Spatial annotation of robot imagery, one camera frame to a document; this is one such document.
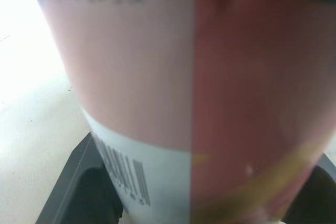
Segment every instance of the white surface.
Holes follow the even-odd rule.
[[[37,2],[0,0],[0,224],[35,223],[88,132]]]

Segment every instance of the white floor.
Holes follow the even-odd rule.
[[[0,223],[35,223],[88,132],[36,1],[0,0]]]

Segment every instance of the gold stripe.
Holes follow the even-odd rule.
[[[273,167],[230,195],[191,213],[192,224],[225,224],[237,221],[283,191],[312,160],[319,158],[330,137],[301,145]]]
[[[210,156],[207,154],[193,154],[192,155],[192,164],[199,165],[207,162],[210,159]]]

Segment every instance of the white label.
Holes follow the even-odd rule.
[[[191,154],[132,140],[85,116],[132,221],[189,223]]]

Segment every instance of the barcode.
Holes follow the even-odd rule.
[[[142,205],[150,206],[143,165],[140,161],[129,159],[114,148],[104,144],[97,135],[94,136],[97,148],[103,157],[105,166],[114,181],[114,185],[123,187],[126,194]]]

